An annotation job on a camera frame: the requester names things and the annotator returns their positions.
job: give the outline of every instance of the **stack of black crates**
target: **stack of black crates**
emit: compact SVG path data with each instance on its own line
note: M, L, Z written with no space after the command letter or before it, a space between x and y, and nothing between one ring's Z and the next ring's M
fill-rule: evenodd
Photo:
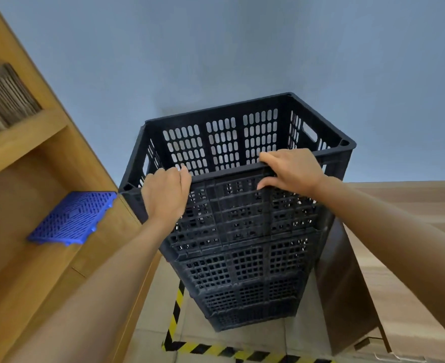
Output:
M294 316L334 216L316 201L256 189L260 152L309 148L343 178L355 142L292 93L149 120L119 191L143 222L140 187L158 168L193 175L160 251L216 331Z

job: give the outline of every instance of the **hand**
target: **hand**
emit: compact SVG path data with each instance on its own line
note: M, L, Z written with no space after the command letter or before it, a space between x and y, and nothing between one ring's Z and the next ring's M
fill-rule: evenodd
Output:
M167 171L160 168L155 174L148 174L142 187L148 219L166 225L171 232L186 209L191 182L185 166L181 171L175 167Z
M265 177L258 189L274 186L314 199L316 188L326 176L309 149L280 149L277 152L261 152L261 162L268 164L277 177Z

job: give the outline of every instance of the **person's left arm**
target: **person's left arm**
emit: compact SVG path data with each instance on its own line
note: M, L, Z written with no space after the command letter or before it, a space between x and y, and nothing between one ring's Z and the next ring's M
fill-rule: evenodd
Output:
M102 362L155 252L184 213L190 183L185 167L149 174L142 188L148 220L140 233L96 270L9 362Z

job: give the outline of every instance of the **wooden bookshelf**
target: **wooden bookshelf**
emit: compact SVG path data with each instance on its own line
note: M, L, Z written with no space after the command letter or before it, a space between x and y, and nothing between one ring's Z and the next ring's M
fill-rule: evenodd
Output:
M13 164L67 125L58 109L47 109L0 132L0 171Z
M117 187L0 15L2 63L12 65L43 110L0 132L0 363L140 227L119 196L84 245L26 240L70 191ZM159 258L106 363L123 361Z

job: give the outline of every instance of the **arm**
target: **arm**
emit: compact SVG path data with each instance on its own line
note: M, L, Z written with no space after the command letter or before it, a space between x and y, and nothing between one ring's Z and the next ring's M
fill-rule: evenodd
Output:
M325 176L308 149L262 152L275 186L328 207L390 269L445 328L445 233L390 204Z
M191 176L183 167L148 175L142 196L148 220L9 361L96 363L112 347L160 243L182 216Z

